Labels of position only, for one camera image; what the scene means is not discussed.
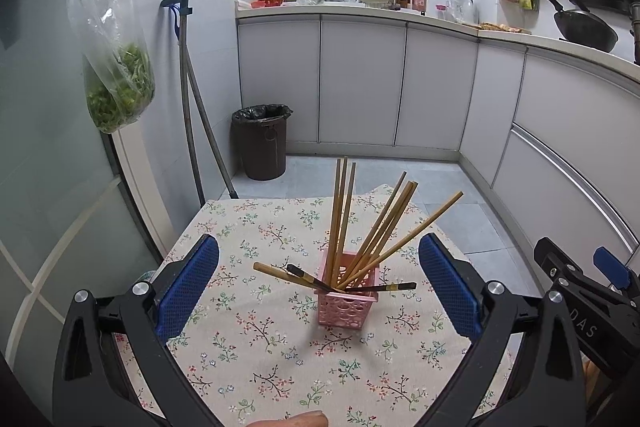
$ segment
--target wok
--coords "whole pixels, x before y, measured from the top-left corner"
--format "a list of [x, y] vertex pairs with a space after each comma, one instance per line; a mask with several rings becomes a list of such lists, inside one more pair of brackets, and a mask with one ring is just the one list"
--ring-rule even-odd
[[556, 8], [554, 20], [569, 42], [609, 53], [618, 42], [618, 34], [579, 0], [570, 0], [579, 10], [565, 10], [557, 0], [548, 0]]

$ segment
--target tile floor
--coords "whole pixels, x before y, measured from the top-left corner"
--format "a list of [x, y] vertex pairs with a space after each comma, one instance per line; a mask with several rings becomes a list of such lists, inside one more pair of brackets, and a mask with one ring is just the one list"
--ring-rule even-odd
[[[356, 194], [382, 184], [396, 185], [402, 171], [418, 182], [413, 202], [434, 212], [458, 190], [465, 195], [438, 225], [466, 254], [485, 279], [502, 281], [513, 293], [539, 296], [540, 291], [500, 219], [459, 165], [420, 160], [352, 158], [356, 161]], [[288, 156], [287, 171], [276, 180], [257, 182], [239, 172], [233, 179], [241, 198], [311, 198], [334, 193], [335, 157]]]

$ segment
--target floral tablecloth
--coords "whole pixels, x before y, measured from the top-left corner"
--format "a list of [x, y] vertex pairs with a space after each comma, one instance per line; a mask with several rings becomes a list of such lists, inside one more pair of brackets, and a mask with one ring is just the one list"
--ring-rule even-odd
[[[354, 196], [345, 250], [357, 250], [391, 188]], [[252, 269], [254, 261], [298, 264], [317, 274], [328, 242], [332, 198], [209, 201], [161, 266], [181, 259], [203, 233], [220, 263], [187, 325], [168, 346], [186, 378], [227, 426], [322, 409], [330, 425], [413, 425], [468, 349], [418, 265], [414, 239], [381, 267], [384, 283], [415, 291], [381, 293], [362, 330], [320, 327], [317, 298], [304, 287]], [[392, 236], [426, 219], [410, 204]], [[432, 225], [457, 259], [460, 250]], [[142, 406], [161, 414], [127, 339], [118, 347]], [[505, 355], [480, 411], [495, 405], [510, 370]]]

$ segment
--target trash can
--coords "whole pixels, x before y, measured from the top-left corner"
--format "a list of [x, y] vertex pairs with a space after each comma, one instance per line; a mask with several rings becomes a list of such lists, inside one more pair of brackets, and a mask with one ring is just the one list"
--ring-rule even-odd
[[287, 118], [292, 110], [286, 105], [253, 105], [231, 116], [236, 147], [247, 177], [274, 180], [287, 168]]

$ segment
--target pink cup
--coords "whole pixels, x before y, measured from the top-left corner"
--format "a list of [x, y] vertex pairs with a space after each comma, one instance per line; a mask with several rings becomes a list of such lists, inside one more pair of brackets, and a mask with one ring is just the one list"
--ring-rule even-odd
[[[324, 275], [326, 256], [327, 249], [325, 248], [322, 253], [322, 263], [318, 270], [320, 279]], [[340, 256], [341, 273], [351, 264], [355, 256], [356, 253], [353, 252], [342, 253], [342, 256]], [[380, 284], [378, 282], [379, 275], [380, 271], [378, 267], [375, 267], [367, 273], [360, 286], [376, 286]], [[335, 292], [324, 293], [319, 290], [315, 290], [314, 293], [318, 295], [318, 324], [336, 328], [361, 329], [367, 315], [369, 315], [371, 305], [374, 302], [378, 302], [378, 292], [353, 293], [349, 294], [349, 296]]]

